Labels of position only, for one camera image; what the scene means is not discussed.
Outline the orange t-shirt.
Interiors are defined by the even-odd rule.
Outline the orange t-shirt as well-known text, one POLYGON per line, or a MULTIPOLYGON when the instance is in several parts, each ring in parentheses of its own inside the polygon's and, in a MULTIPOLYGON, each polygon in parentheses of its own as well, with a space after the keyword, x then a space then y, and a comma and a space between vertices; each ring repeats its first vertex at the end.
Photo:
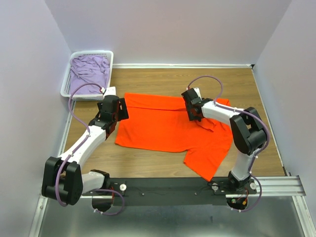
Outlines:
POLYGON ((162 152, 186 152, 184 164, 210 181, 228 154, 233 135, 214 119, 190 121, 181 97, 126 93, 129 118, 119 123, 117 145, 162 152))

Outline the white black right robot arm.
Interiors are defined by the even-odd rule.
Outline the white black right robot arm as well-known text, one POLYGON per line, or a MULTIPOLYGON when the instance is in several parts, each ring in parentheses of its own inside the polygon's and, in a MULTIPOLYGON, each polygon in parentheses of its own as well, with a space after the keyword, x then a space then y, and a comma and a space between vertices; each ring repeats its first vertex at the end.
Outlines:
POLYGON ((269 129, 253 107, 239 109, 203 99, 198 88, 187 89, 181 95, 190 121, 214 119, 230 127, 238 154, 227 187, 230 192, 239 193, 250 179, 255 159, 270 141, 269 129))

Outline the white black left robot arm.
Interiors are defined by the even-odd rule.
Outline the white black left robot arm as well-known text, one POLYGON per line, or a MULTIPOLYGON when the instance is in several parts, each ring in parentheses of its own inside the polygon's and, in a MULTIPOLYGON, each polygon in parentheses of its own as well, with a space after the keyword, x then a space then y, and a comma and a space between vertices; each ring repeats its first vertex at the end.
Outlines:
POLYGON ((106 95, 97 106, 99 111, 84 134, 59 157, 50 157, 45 162, 41 194, 61 206, 76 204, 81 195, 90 191, 99 195, 111 191, 107 172, 92 170, 82 174, 81 168, 114 132, 116 124, 128 119, 128 111, 125 99, 116 95, 106 95))

